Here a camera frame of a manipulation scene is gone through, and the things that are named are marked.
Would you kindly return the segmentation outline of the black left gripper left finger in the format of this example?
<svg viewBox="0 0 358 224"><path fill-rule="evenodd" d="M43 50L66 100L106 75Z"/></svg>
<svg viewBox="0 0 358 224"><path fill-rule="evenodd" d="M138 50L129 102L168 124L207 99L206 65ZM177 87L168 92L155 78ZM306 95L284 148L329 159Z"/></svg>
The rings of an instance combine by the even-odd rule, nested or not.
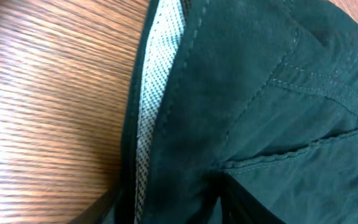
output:
<svg viewBox="0 0 358 224"><path fill-rule="evenodd" d="M83 213L69 221L68 224L114 223L114 207L119 196L119 189L109 189Z"/></svg>

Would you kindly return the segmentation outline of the black shorts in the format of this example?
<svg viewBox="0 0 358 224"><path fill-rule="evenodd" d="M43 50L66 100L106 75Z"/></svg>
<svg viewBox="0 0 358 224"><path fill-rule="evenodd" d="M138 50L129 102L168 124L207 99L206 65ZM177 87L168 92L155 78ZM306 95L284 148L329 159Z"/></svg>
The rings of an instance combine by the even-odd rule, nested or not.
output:
<svg viewBox="0 0 358 224"><path fill-rule="evenodd" d="M358 223L358 23L329 1L151 1L114 223Z"/></svg>

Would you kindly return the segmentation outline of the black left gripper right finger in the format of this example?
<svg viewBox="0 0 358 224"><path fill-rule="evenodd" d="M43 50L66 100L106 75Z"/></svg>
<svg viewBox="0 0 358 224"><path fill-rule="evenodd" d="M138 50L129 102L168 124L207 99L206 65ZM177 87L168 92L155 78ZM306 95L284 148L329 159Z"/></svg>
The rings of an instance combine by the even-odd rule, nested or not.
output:
<svg viewBox="0 0 358 224"><path fill-rule="evenodd" d="M223 224L285 224L231 175L222 175Z"/></svg>

